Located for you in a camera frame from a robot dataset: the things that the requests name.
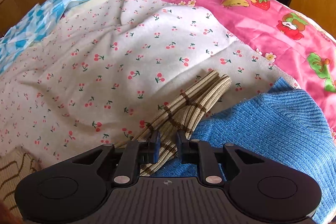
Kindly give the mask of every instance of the silver screw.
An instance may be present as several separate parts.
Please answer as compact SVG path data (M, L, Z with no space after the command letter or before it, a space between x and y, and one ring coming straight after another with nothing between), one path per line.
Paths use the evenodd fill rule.
M114 182L118 184L125 184L130 181L130 178L127 176L117 176L114 178Z
M222 182L222 179L218 176L208 176L206 177L205 181L211 184L218 184Z

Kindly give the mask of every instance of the blue knit sweater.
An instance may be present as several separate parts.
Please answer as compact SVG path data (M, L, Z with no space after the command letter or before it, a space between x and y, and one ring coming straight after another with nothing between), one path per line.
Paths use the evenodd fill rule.
M200 122L191 138L215 147L235 143L314 178L322 190L313 217L317 224L323 224L336 209L336 148L328 123L307 92L293 89L283 79L268 93ZM196 175L195 165L173 159L153 176Z

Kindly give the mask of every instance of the white cherry print fabric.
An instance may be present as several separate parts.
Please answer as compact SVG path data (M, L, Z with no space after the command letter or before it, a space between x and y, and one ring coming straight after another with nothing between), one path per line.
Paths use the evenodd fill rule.
M295 80L206 9L161 0L90 0L65 13L0 76L0 154L43 167L132 138L181 91L218 70L232 79L205 117Z

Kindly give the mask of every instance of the cabinet door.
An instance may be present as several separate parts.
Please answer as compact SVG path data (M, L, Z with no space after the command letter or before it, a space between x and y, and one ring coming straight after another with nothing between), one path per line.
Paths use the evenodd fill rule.
M310 17L336 37L336 0L291 0L289 7Z

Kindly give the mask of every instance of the pink strawberry print blanket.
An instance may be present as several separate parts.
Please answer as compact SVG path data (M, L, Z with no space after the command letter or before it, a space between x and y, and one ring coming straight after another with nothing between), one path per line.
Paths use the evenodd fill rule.
M204 7L242 42L294 77L322 108L335 138L335 40L276 0L163 0Z

